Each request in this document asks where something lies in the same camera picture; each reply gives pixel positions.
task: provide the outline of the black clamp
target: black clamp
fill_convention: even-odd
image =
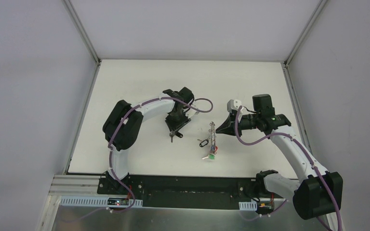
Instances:
[[[191,102],[194,99],[194,94],[192,91],[186,87],[182,88],[180,91],[173,91],[171,89],[165,90],[162,93],[167,94],[173,98],[179,99],[183,102]],[[165,123],[170,130],[171,142],[174,136],[182,138],[183,135],[179,132],[187,123],[191,122],[191,119],[185,115],[184,107],[182,103],[175,102],[175,105],[168,116],[165,118]]]

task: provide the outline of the red wire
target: red wire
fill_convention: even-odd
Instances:
[[[130,196],[131,196],[131,194],[130,194],[130,193],[128,193],[128,194],[127,194],[127,197],[126,197],[125,199],[129,199],[129,198],[130,198]]]

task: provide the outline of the cable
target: cable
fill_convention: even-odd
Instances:
[[[330,199],[332,201],[332,204],[334,205],[334,209],[335,209],[335,214],[337,215],[337,221],[338,221],[338,231],[342,231],[343,230],[343,225],[342,225],[342,221],[341,221],[341,213],[340,213],[340,209],[338,207],[338,204],[337,204],[337,201],[335,200],[334,198],[334,195],[332,194],[330,188],[328,187],[327,183],[325,182],[323,176],[321,175],[320,171],[318,170],[318,167],[314,165],[314,161],[313,159],[310,157],[310,155],[308,154],[307,150],[304,148],[304,146],[296,139],[294,139],[291,135],[289,134],[286,134],[286,133],[282,133],[282,132],[275,132],[275,133],[271,133],[271,134],[268,134],[267,136],[264,136],[260,139],[258,139],[257,141],[255,142],[252,142],[252,143],[246,143],[244,142],[240,136],[239,136],[239,132],[238,132],[238,118],[239,118],[239,114],[240,114],[240,111],[242,110],[243,106],[240,106],[238,108],[238,112],[236,113],[236,119],[235,119],[235,134],[236,134],[236,137],[237,139],[239,140],[239,142],[241,142],[242,144],[244,145],[255,145],[257,143],[260,143],[261,141],[269,138],[269,137],[272,137],[272,136],[285,136],[285,137],[288,137],[290,140],[292,140],[294,143],[297,144],[297,146],[299,146],[299,148],[301,149],[301,151],[303,152],[303,154],[305,155],[305,157],[307,157],[308,161],[310,162],[311,164],[311,167],[314,169],[314,171],[316,172],[317,176],[320,178],[321,180],[321,183],[323,184],[324,188],[326,189],[328,195],[330,196]]]
[[[253,113],[253,114],[256,114],[257,112],[255,112],[255,111],[251,111],[251,110],[249,110],[247,107],[245,107],[245,106],[243,106],[245,109],[246,109],[246,111],[248,111],[248,112],[250,112],[250,113]]]
[[[189,104],[189,105],[192,105],[192,104],[194,103],[194,101],[195,101],[195,97],[192,97],[191,101],[189,101],[189,102],[188,102],[188,104]],[[187,113],[189,110],[191,110],[191,109],[190,109],[190,108],[188,108],[188,106],[186,106],[186,105],[185,105],[185,106],[183,106],[183,107],[182,107],[182,109],[186,109],[186,110],[184,111],[184,113]]]
[[[100,210],[103,210],[103,209],[106,209],[106,207],[97,208],[97,209],[91,211],[90,213],[88,213],[86,215],[83,215],[83,216],[81,216],[81,217],[79,217],[77,219],[74,219],[74,220],[63,220],[62,218],[59,218],[59,220],[61,222],[64,222],[64,223],[74,223],[74,222],[79,221],[79,220],[82,220],[82,219],[84,219],[84,218],[86,218],[86,217],[88,217],[90,215],[93,215],[94,213],[96,213],[96,212],[98,212]]]
[[[286,204],[286,202],[287,202],[287,200],[284,200],[284,201],[283,201],[283,203],[282,203],[279,207],[277,207],[275,210],[273,210],[273,212],[269,213],[269,215],[272,215],[272,214],[274,214],[275,212],[277,212],[279,209],[281,209],[281,208]],[[245,218],[244,216],[242,216],[242,212],[241,212],[240,210],[239,210],[239,215],[240,215],[240,217],[242,217],[242,219],[244,219],[245,221],[254,221],[254,220],[258,219],[258,218],[261,218],[261,216],[257,216],[257,217],[252,218],[252,219],[247,219],[247,218]]]
[[[180,103],[182,103],[183,105],[186,105],[186,106],[188,106],[189,108],[191,108],[191,109],[194,109],[195,111],[198,111],[198,112],[202,112],[202,113],[208,113],[208,112],[210,112],[210,111],[212,111],[212,109],[213,109],[213,103],[212,103],[212,101],[211,100],[209,100],[209,99],[206,99],[206,98],[199,98],[199,99],[195,99],[195,101],[198,101],[198,100],[206,100],[206,101],[208,101],[210,104],[211,104],[211,108],[209,109],[209,110],[207,110],[207,111],[203,111],[203,110],[200,110],[200,109],[197,109],[197,108],[195,108],[195,107],[193,107],[193,106],[191,106],[191,105],[189,105],[189,104],[187,104],[187,103],[185,103],[184,101],[182,101],[182,100],[179,100],[179,99],[177,99],[177,98],[173,98],[173,97],[161,97],[161,98],[155,98],[155,99],[151,99],[151,100],[148,100],[148,101],[145,101],[145,102],[143,102],[142,104],[139,104],[139,105],[137,105],[137,106],[134,106],[134,107],[132,107],[130,110],[128,110],[128,112],[123,116],[123,118],[121,119],[121,121],[120,121],[120,123],[119,123],[119,125],[117,126],[117,128],[116,128],[116,130],[114,131],[114,133],[113,133],[113,135],[111,136],[111,138],[110,138],[110,142],[108,143],[108,148],[110,149],[110,155],[108,156],[108,165],[109,165],[109,167],[110,167],[110,170],[111,170],[111,174],[113,175],[113,177],[114,177],[114,179],[116,180],[116,181],[118,181],[118,183],[119,184],[121,184],[125,189],[127,189],[128,190],[128,193],[130,193],[131,195],[132,195],[132,199],[133,199],[133,202],[132,202],[132,204],[130,205],[130,206],[128,206],[128,207],[126,207],[125,209],[123,209],[123,210],[112,210],[112,212],[113,213],[122,213],[122,212],[125,212],[125,211],[127,211],[127,210],[129,210],[130,208],[132,208],[133,206],[134,206],[134,204],[135,204],[135,195],[134,195],[134,193],[132,193],[132,191],[131,191],[131,189],[130,188],[128,188],[127,187],[127,185],[125,185],[118,177],[117,177],[117,175],[116,175],[116,173],[115,173],[115,171],[114,171],[114,168],[113,168],[113,162],[112,162],[112,156],[113,156],[113,150],[114,150],[114,148],[113,148],[113,146],[111,146],[112,145],[112,143],[113,143],[113,140],[114,140],[114,138],[116,137],[116,135],[117,135],[117,133],[118,133],[118,131],[120,130],[120,128],[121,128],[121,126],[122,126],[122,124],[124,123],[124,121],[128,118],[128,116],[131,114],[131,112],[133,112],[134,110],[136,110],[137,108],[139,108],[139,107],[141,107],[141,106],[144,106],[144,105],[146,105],[146,104],[149,104],[149,103],[153,103],[153,102],[156,102],[156,101],[159,101],[159,100],[174,100],[174,101],[177,101],[177,102],[180,102]]]

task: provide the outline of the enclosure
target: enclosure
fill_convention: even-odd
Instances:
[[[130,175],[226,180],[275,169],[297,179],[270,141],[218,135],[215,159],[201,159],[198,139],[225,121],[228,100],[253,108],[253,95],[270,94],[297,139],[341,174],[344,228],[370,229],[370,0],[0,0],[0,230],[324,230],[292,204],[255,221],[243,220],[257,216],[249,211],[144,206],[61,222],[95,209],[65,199],[104,197],[102,127],[114,105],[182,87],[213,110],[172,143],[166,115],[144,123]],[[337,229],[334,213],[322,219]]]

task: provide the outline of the small object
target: small object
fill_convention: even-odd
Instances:
[[[215,123],[211,122],[209,125],[211,126],[211,129],[209,129],[208,138],[203,140],[203,141],[199,140],[199,141],[201,141],[200,144],[199,144],[200,147],[205,147],[206,145],[208,145],[210,143],[209,153],[208,153],[207,156],[203,157],[202,160],[205,160],[205,159],[214,160],[215,155],[216,155],[216,151],[218,150],[218,146],[216,146]]]
[[[209,140],[208,139],[206,139],[206,140],[204,140],[204,141],[202,141],[200,144],[199,144],[199,147],[205,147],[206,145],[208,145],[208,143],[209,143]]]

